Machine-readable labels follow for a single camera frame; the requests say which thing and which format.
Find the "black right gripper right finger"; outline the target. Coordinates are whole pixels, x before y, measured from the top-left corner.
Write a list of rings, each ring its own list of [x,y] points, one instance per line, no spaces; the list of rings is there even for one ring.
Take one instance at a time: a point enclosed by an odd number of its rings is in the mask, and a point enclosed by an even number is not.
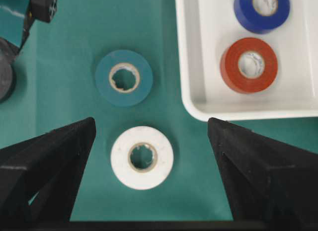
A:
[[[235,220],[317,223],[317,154],[217,118],[208,138]]]

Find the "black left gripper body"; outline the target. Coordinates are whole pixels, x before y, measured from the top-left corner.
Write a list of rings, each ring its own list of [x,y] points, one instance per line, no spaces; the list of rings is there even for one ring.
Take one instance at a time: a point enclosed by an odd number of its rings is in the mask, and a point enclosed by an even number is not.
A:
[[[32,17],[49,23],[57,12],[58,0],[30,0]]]

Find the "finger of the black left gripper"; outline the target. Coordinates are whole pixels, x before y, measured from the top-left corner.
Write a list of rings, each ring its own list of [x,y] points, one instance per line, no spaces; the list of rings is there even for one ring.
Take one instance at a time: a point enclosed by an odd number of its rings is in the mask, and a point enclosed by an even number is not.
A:
[[[29,30],[32,27],[34,23],[34,17],[33,16],[27,16],[24,20],[24,24],[23,24],[23,30],[22,30],[22,41],[21,41],[21,45],[19,46],[19,50],[18,52],[20,53],[20,51],[22,50],[26,40],[29,37]]]

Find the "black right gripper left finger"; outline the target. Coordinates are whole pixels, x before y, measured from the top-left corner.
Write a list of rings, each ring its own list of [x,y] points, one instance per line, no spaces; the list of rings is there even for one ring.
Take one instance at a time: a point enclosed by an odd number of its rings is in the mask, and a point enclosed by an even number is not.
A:
[[[0,221],[68,222],[96,136],[92,117],[0,150]]]

